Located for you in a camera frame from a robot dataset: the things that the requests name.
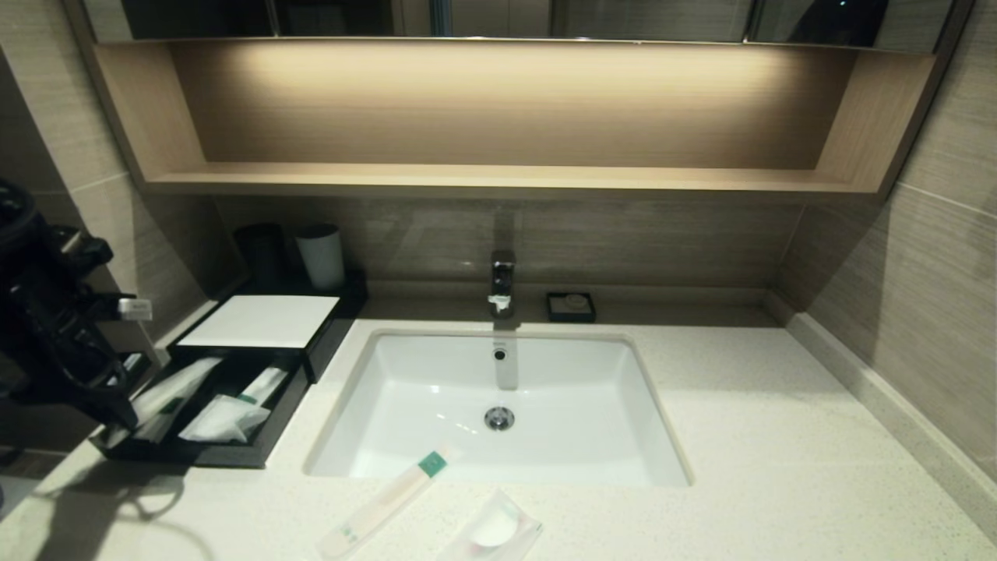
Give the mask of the translucent toothbrush packet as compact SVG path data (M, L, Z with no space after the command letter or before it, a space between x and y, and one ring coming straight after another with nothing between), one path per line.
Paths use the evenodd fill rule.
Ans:
M211 370L221 362L220 356L197 359L156 386L143 391L132 402L138 426L131 437L148 443L160 443L188 399L199 390Z

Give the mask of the black glossy box drawer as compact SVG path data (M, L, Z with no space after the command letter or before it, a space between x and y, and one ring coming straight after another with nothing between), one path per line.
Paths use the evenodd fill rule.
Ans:
M170 406L172 419L167 431L159 441L139 439L136 434L128 434L121 443L110 446L107 437L110 429L100 429L89 441L97 451L110 460L126 460L147 463L164 463L185 466L185 468L236 468L263 469L271 451L277 446L281 434L288 426L307 390L311 386L308 378L308 362L298 351L272 351L272 349L185 349L178 351L165 370L154 376L147 387L152 388L168 376L192 365L197 359L218 358L207 374L202 386L186 398L182 404ZM265 367L278 367L287 376L278 384L277 390L263 402L270 412L268 418L250 429L246 443L229 439L221 443L193 443L179 436L197 413L209 405L218 395L236 397L263 372Z

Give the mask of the folded white plastic packet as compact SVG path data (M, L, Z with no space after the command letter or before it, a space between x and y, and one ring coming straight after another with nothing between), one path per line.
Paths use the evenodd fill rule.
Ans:
M266 422L270 413L252 402L217 395L178 437L190 443L248 443L250 433Z

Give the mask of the black cup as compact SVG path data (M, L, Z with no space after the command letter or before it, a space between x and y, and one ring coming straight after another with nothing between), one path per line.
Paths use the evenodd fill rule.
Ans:
M285 284L288 263L280 224L258 223L235 228L234 241L257 287L280 288Z

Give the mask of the white cup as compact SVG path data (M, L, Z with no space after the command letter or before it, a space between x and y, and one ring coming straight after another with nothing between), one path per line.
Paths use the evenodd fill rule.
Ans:
M310 224L295 233L297 249L316 290L334 291L346 283L340 230L335 224Z

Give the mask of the comb packet green band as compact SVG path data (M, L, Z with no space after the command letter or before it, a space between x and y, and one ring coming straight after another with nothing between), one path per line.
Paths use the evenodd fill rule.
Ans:
M424 494L459 455L458 448L441 446L396 476L374 498L335 525L316 543L315 551L320 561L343 561L356 553L396 515Z

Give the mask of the square clear white packet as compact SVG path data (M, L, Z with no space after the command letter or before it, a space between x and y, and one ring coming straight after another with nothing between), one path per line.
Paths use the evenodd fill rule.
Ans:
M526 561L544 525L496 490L435 561Z

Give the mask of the chrome sink faucet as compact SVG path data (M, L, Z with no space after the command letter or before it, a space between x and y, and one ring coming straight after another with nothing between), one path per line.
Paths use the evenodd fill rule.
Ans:
M491 254L491 274L489 274L489 312L494 319L506 319L513 315L513 277L516 256L513 251L500 249Z

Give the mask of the white ceramic sink basin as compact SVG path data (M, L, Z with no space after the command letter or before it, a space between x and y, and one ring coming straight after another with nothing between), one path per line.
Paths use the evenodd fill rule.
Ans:
M511 429L484 425L494 406ZM445 445L460 451L446 482L693 483L628 342L403 331L366 344L306 472L392 478Z

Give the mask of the black square soap dish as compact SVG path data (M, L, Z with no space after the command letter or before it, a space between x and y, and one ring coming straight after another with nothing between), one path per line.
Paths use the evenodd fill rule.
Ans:
M591 304L591 309L584 310L584 312L577 312L577 310L571 310L564 308L563 297L567 294L585 294L588 295L589 302ZM546 295L546 309L548 310L548 319L552 323L595 323L596 322L596 309L594 305L594 300L591 298L589 292L548 292Z

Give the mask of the mirror cabinet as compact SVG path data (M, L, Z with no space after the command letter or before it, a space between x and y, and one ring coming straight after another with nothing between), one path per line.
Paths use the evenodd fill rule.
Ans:
M933 52L956 0L79 0L100 43L359 37Z

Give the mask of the wooden wall shelf niche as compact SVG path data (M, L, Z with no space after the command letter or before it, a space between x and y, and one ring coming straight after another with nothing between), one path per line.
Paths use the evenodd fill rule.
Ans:
M950 53L522 41L82 43L139 187L880 201Z

